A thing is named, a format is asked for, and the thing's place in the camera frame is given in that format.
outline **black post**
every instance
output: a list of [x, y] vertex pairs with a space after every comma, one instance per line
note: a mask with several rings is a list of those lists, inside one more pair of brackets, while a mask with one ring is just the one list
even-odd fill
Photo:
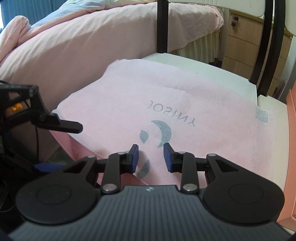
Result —
[[157, 1], [157, 53], [168, 52], [168, 1]]
[[284, 37], [285, 18], [286, 18], [286, 1], [275, 0], [274, 7], [274, 27], [271, 36], [271, 44], [263, 71], [263, 75], [257, 90], [257, 95], [266, 96], [281, 52], [281, 45]]
[[274, 9], [273, 0], [265, 0], [264, 23], [263, 23], [261, 41], [259, 45], [257, 60], [250, 78], [250, 82], [254, 85], [256, 85], [258, 82], [258, 79], [260, 77], [261, 70], [264, 64], [264, 60], [265, 60], [269, 38], [270, 38], [273, 9]]

